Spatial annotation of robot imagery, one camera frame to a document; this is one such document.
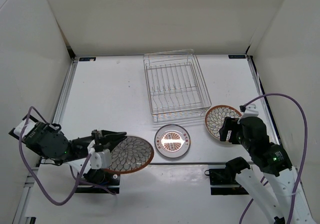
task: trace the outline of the wire dish rack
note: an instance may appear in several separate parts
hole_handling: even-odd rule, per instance
[[[194,50],[146,54],[143,59],[155,122],[204,116],[211,100]]]

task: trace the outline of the purple cable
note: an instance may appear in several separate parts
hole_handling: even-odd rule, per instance
[[[71,171],[72,177],[76,180],[76,177],[75,177],[75,175],[74,175],[74,173],[73,173],[74,171],[73,171],[73,169],[72,169],[71,166],[70,166],[70,171]],[[102,189],[102,190],[105,190],[106,192],[108,192],[108,193],[111,194],[111,195],[116,195],[116,193],[110,191],[108,188],[106,188],[106,187],[104,187],[104,186],[101,186],[101,185],[98,185],[98,184],[94,184],[94,183],[90,183],[90,182],[87,182],[87,181],[84,181],[84,180],[80,180],[80,183],[86,184],[86,185],[92,185],[92,186],[94,186],[94,187],[97,187],[97,188],[100,188],[100,189]]]
[[[289,95],[285,95],[285,94],[280,94],[280,93],[269,93],[269,94],[264,94],[264,95],[260,95],[260,96],[258,96],[258,97],[256,97],[256,98],[254,98],[253,100],[251,100],[251,101],[249,101],[248,103],[246,103],[244,106],[246,107],[247,105],[249,105],[249,104],[251,104],[252,102],[254,102],[254,101],[256,101],[256,100],[258,100],[258,99],[260,99],[260,98],[263,98],[263,97],[266,97],[266,96],[282,96],[282,97],[285,97],[285,98],[288,98],[288,99],[290,99],[290,100],[292,100],[297,106],[298,106],[298,108],[299,108],[299,110],[300,110],[300,112],[301,112],[301,115],[302,115],[302,118],[303,118],[303,122],[304,122],[304,124],[305,124],[305,126],[304,126],[304,137],[305,137],[305,139],[304,139],[304,149],[303,149],[303,152],[302,152],[302,158],[301,158],[301,163],[300,163],[300,168],[299,168],[299,171],[298,171],[298,175],[297,175],[297,178],[296,178],[296,181],[295,181],[295,184],[294,184],[294,188],[293,188],[293,190],[292,190],[292,193],[293,193],[293,195],[292,195],[292,198],[291,198],[291,206],[290,206],[290,212],[289,212],[289,216],[288,216],[288,220],[286,221],[287,223],[286,224],[290,224],[291,223],[291,219],[292,219],[292,216],[293,216],[293,209],[294,209],[294,207],[295,207],[295,204],[294,204],[294,202],[295,202],[295,192],[296,192],[296,190],[297,190],[297,188],[298,188],[298,185],[299,185],[299,183],[300,183],[300,180],[301,180],[301,174],[302,174],[302,170],[303,170],[303,168],[304,168],[304,161],[305,161],[305,157],[306,157],[306,155],[307,155],[307,152],[306,152],[306,148],[307,148],[307,144],[308,144],[308,126],[307,126],[307,118],[306,118],[306,115],[305,115],[305,113],[304,113],[304,110],[302,109],[302,107],[301,107],[301,105],[294,99],[294,98],[292,98],[291,96],[289,96]]]
[[[35,181],[37,182],[40,190],[41,190],[42,193],[45,195],[45,197],[46,197],[52,204],[54,204],[54,205],[64,205],[64,204],[66,204],[66,203],[71,199],[71,197],[72,197],[73,194],[75,193],[75,191],[76,191],[76,189],[77,189],[77,187],[78,187],[78,185],[79,185],[80,179],[81,179],[81,177],[82,177],[82,175],[83,175],[83,172],[84,172],[84,170],[85,170],[85,167],[86,167],[86,165],[88,164],[88,162],[89,162],[89,160],[90,160],[91,154],[89,154],[89,155],[87,156],[87,158],[86,158],[86,160],[85,160],[85,162],[84,162],[84,164],[83,164],[83,166],[82,166],[82,168],[81,168],[81,170],[80,170],[79,175],[78,175],[77,178],[75,179],[74,187],[73,187],[72,191],[70,192],[70,194],[67,196],[67,198],[66,198],[64,201],[62,201],[62,202],[57,202],[57,201],[55,201],[54,199],[52,199],[52,197],[49,196],[49,194],[48,194],[47,191],[45,190],[44,186],[41,184],[41,182],[40,182],[40,180],[38,179],[37,175],[34,173],[34,171],[33,171],[33,170],[31,169],[31,167],[29,166],[29,164],[28,164],[28,162],[27,162],[27,160],[26,160],[26,158],[25,158],[25,155],[24,155],[24,153],[23,153],[23,151],[22,151],[22,136],[23,136],[23,133],[24,133],[26,127],[27,127],[26,125],[27,125],[27,123],[28,123],[28,121],[29,121],[30,113],[31,113],[31,110],[32,110],[32,109],[33,109],[34,111],[36,111],[36,113],[38,114],[38,116],[40,116],[41,119],[42,119],[45,123],[47,123],[47,121],[40,115],[40,113],[38,112],[38,110],[37,110],[35,107],[31,106],[31,107],[29,108],[29,111],[28,111],[28,113],[27,113],[27,115],[26,115],[26,119],[25,119],[26,121],[25,121],[25,123],[24,123],[25,125],[24,125],[24,127],[22,128],[21,133],[20,133],[20,136],[19,136],[19,152],[20,152],[20,156],[21,156],[21,158],[22,158],[22,161],[23,161],[24,165],[26,166],[26,168],[28,169],[28,171],[30,172],[30,174],[33,176],[33,178],[34,178]]]
[[[242,223],[242,221],[243,221],[243,219],[244,219],[244,215],[245,215],[246,212],[249,210],[249,207],[251,206],[252,202],[253,202],[253,199],[251,199],[251,200],[249,201],[248,205],[246,206],[245,210],[243,211],[243,213],[242,213],[242,215],[241,215],[241,217],[240,217],[240,220],[239,220],[239,224]]]

